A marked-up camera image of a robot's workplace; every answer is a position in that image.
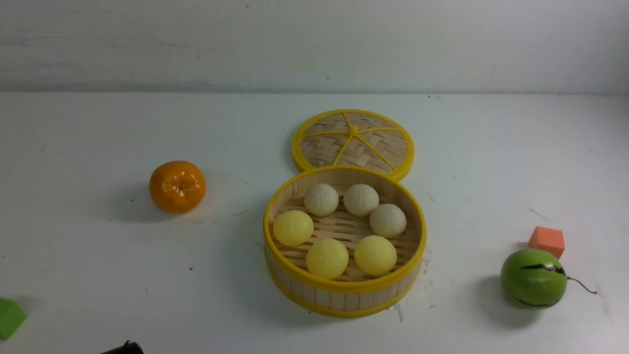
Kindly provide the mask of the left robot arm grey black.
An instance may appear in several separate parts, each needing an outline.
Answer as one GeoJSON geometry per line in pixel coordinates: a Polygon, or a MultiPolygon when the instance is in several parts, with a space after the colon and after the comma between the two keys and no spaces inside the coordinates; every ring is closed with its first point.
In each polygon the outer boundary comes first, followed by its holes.
{"type": "Polygon", "coordinates": [[[137,342],[126,341],[123,345],[102,352],[101,354],[144,354],[144,351],[137,342]]]}

